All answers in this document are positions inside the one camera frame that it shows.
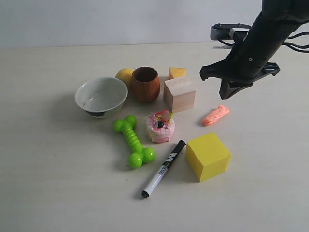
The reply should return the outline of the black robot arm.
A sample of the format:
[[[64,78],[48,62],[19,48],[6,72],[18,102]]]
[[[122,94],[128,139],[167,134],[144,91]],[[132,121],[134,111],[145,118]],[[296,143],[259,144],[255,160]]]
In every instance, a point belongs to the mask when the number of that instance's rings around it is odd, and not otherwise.
[[[307,0],[264,0],[261,12],[252,25],[215,24],[211,40],[233,40],[227,57],[203,66],[203,81],[221,79],[220,97],[225,100],[268,75],[275,76],[280,68],[270,62],[290,34],[309,21]]]

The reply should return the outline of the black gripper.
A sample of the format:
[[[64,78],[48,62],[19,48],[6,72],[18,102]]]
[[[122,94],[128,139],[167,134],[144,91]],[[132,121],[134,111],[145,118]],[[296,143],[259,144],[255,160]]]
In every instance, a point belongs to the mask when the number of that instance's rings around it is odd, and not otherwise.
[[[269,60],[280,46],[280,37],[247,37],[236,44],[224,60],[203,66],[200,77],[202,80],[211,77],[221,79],[219,95],[222,100],[227,100],[251,87],[255,81],[278,74],[280,67]]]

